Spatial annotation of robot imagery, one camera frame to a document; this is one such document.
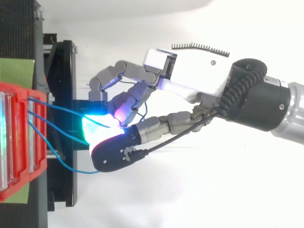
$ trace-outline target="black frame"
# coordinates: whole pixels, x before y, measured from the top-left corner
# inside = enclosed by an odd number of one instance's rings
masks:
[[[73,102],[73,82],[76,77],[75,45],[70,40],[54,43],[50,53],[44,54],[45,74],[52,95],[53,105],[75,110]],[[75,128],[75,123],[81,119],[70,113],[48,108],[48,120],[63,131],[81,138],[81,129]],[[47,127],[47,139],[70,167],[77,169],[78,143],[58,134],[53,128]],[[63,167],[57,159],[47,160],[47,195],[48,211],[55,210],[55,202],[66,202],[67,207],[77,203],[77,173]]]

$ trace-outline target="gray metal cylinder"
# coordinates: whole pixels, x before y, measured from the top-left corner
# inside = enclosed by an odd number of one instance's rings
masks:
[[[304,144],[304,85],[292,82],[288,87],[289,107],[279,126],[271,133],[275,137]]]

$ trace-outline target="illuminated gripped object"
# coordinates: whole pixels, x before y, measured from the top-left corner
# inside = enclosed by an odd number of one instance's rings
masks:
[[[104,129],[98,129],[95,132],[95,137],[93,137],[90,146],[89,151],[90,155],[92,155],[92,150],[101,142],[110,139],[114,136],[124,134],[124,130],[119,127],[111,127],[111,128],[104,128]]]
[[[86,117],[110,127],[105,128],[89,121],[86,118],[82,118],[83,134],[85,141],[90,144],[90,153],[100,142],[124,133],[124,130],[119,126],[119,121],[114,119],[110,114],[86,115]]]

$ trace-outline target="black wire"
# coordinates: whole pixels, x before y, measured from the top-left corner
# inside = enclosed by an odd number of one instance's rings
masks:
[[[119,82],[121,82],[121,83],[126,83],[126,84],[133,84],[133,85],[136,84],[136,83],[134,83],[134,82],[124,82],[124,81],[119,81]],[[140,120],[139,122],[145,120],[145,117],[146,117],[146,115],[148,114],[148,105],[147,105],[147,102],[145,102],[144,105],[145,105],[145,107],[146,107],[146,113],[145,113],[144,115],[142,115],[142,114],[140,114],[140,113],[137,112],[137,114],[140,115],[140,116],[142,117],[141,120]]]
[[[212,120],[214,117],[218,117],[218,116],[219,116],[219,114],[218,114],[218,113],[215,113],[215,114],[213,114],[213,115],[211,115],[211,116],[208,116],[208,117],[202,119],[201,121],[197,122],[197,123],[194,124],[192,127],[188,128],[187,130],[183,131],[182,133],[179,133],[178,135],[176,135],[176,136],[170,138],[169,140],[167,140],[167,141],[165,141],[165,142],[163,142],[163,143],[158,144],[157,146],[154,146],[154,147],[148,149],[148,150],[146,151],[146,153],[153,152],[153,151],[155,151],[155,150],[157,150],[157,149],[159,149],[159,148],[161,148],[161,147],[163,147],[163,146],[168,145],[169,143],[171,143],[171,142],[173,142],[173,141],[175,141],[175,140],[177,140],[177,139],[183,137],[184,135],[188,134],[189,132],[193,131],[193,130],[194,130],[195,128],[197,128],[198,126],[200,126],[200,125],[202,125],[202,124],[208,122],[209,120]]]
[[[119,82],[126,83],[126,84],[133,84],[133,85],[136,84],[136,83],[134,83],[134,82],[124,82],[124,81],[119,81]]]
[[[141,118],[141,120],[139,122],[143,121],[145,119],[146,115],[148,114],[148,105],[147,105],[147,102],[144,103],[144,106],[146,106],[146,113],[142,116],[142,118]]]

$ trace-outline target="serrated black strip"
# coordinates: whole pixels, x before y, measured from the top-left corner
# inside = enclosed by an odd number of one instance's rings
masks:
[[[191,44],[172,44],[171,48],[172,48],[172,50],[174,50],[174,49],[190,49]]]
[[[174,50],[174,49],[199,49],[199,50],[212,52],[214,54],[224,56],[224,57],[229,57],[229,55],[230,55],[229,52],[226,52],[226,51],[223,51],[223,50],[220,50],[220,49],[216,49],[216,48],[212,48],[212,47],[207,46],[207,45],[198,44],[198,43],[172,44],[171,48],[172,48],[172,50]]]
[[[215,48],[210,48],[209,51],[214,53],[214,54],[218,54],[218,55],[225,56],[225,57],[229,57],[229,55],[230,55],[229,52],[222,51],[220,49],[215,49]]]
[[[201,50],[205,50],[205,51],[209,51],[210,50],[210,46],[203,45],[203,44],[198,44],[198,43],[191,43],[191,48],[193,48],[193,49],[201,49]]]

